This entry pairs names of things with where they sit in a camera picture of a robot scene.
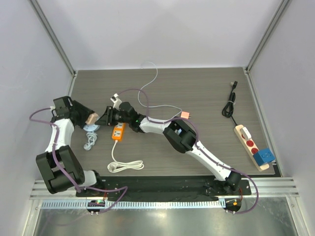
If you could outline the round light blue socket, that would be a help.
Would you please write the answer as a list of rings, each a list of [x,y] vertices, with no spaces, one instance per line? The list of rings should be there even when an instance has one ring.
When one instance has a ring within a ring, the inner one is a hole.
[[[86,132],[96,132],[97,130],[99,130],[100,126],[96,125],[96,124],[86,124],[83,127],[83,130],[85,130]]]

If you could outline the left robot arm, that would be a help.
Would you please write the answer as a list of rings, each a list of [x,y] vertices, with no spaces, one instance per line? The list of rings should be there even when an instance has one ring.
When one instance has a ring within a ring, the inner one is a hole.
[[[81,103],[63,96],[53,100],[50,107],[52,127],[50,143],[45,152],[36,157],[44,183],[51,194],[64,192],[70,188],[80,193],[84,188],[93,196],[100,196],[104,192],[104,184],[99,173],[95,170],[85,171],[72,151],[71,137],[76,126],[87,132],[89,137],[85,150],[90,150],[95,144],[95,133],[99,126],[99,119],[95,111]]]

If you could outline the orange power strip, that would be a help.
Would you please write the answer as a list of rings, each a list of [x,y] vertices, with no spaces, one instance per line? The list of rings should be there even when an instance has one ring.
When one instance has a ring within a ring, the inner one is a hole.
[[[122,140],[124,130],[125,130],[125,125],[126,125],[125,123],[119,122],[118,124],[114,126],[113,132],[112,132],[112,139],[114,141],[120,142]]]

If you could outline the tan cube socket adapter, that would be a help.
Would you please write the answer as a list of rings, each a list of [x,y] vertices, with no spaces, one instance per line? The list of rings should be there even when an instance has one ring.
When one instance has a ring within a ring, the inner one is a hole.
[[[99,115],[97,113],[92,113],[88,116],[87,120],[85,121],[85,124],[92,125],[95,124],[95,122],[99,119]]]

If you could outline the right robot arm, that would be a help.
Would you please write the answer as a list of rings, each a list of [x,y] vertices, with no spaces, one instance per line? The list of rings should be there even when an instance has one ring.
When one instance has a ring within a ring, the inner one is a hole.
[[[240,188],[241,174],[212,154],[199,140],[192,123],[184,118],[154,119],[148,113],[143,115],[136,112],[129,102],[123,102],[117,108],[108,106],[95,123],[106,126],[126,123],[137,133],[161,134],[177,152],[195,158],[210,170],[222,182],[222,189],[226,194],[234,194]]]

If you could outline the pink charger plug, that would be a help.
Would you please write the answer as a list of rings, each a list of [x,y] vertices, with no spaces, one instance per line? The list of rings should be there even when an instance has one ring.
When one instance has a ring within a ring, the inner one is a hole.
[[[181,112],[181,118],[189,119],[190,118],[190,113],[189,112]]]

